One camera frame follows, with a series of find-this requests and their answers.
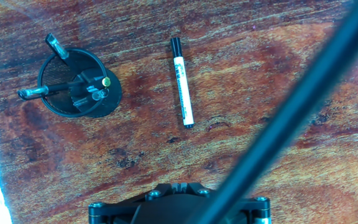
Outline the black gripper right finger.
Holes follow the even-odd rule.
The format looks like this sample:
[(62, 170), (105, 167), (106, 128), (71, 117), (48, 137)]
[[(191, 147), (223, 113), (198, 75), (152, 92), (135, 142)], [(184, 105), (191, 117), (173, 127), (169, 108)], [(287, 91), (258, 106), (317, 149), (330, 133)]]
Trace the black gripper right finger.
[[(200, 183), (183, 182), (178, 184), (178, 194), (184, 199), (184, 202), (179, 202), (180, 218), (188, 218), (201, 202), (215, 194), (215, 190), (206, 188)], [(219, 223), (271, 223), (270, 199), (264, 196), (242, 198)]]

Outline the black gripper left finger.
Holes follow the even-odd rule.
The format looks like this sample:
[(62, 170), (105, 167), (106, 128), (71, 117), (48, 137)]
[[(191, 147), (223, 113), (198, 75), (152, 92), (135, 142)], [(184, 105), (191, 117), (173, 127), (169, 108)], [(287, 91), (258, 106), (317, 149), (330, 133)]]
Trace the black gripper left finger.
[(88, 205), (89, 224), (114, 223), (119, 217), (130, 223), (141, 205), (174, 193), (179, 193), (179, 183), (158, 184), (146, 193), (118, 203), (93, 202)]

